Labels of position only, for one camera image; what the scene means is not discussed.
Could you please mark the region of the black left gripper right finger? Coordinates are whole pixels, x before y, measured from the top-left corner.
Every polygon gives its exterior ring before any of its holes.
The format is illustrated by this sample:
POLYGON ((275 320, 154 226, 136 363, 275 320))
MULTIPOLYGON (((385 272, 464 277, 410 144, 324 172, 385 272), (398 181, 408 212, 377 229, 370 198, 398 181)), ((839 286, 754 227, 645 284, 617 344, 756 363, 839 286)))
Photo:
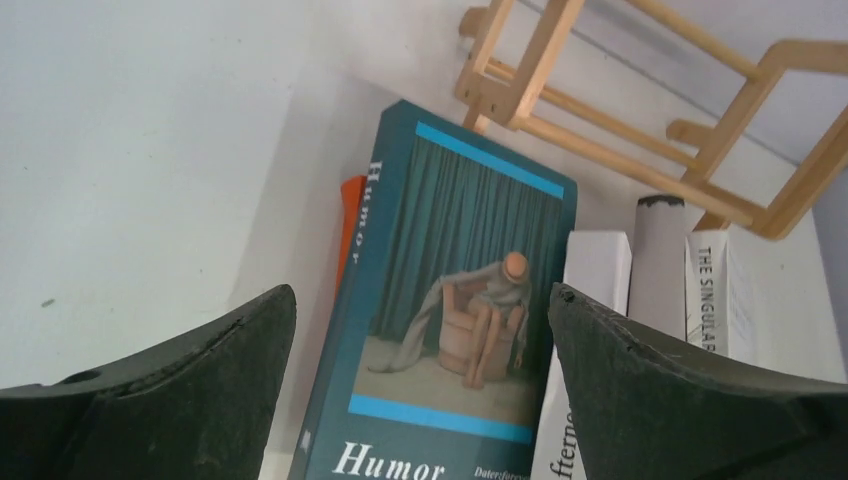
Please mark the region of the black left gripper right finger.
POLYGON ((549 324, 591 479, 843 479, 847 388, 710 353, 557 283, 549 324))

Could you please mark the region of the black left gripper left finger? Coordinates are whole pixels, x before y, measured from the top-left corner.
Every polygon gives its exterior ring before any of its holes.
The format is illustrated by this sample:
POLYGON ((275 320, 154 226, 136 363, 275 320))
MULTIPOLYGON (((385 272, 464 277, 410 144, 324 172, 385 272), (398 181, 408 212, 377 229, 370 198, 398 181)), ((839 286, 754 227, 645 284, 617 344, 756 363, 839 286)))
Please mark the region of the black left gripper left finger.
POLYGON ((276 286, 52 385, 1 392, 5 479, 255 479, 296 329, 276 286))

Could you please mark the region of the white Singularity palm book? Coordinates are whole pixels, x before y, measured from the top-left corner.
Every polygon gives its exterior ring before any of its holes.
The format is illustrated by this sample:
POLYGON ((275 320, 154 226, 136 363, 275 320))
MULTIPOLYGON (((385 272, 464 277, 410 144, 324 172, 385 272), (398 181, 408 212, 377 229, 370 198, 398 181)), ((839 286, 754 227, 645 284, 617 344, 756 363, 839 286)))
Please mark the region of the white Singularity palm book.
POLYGON ((756 364, 753 285, 728 232, 690 233, 685 254, 687 342, 735 361, 756 364))

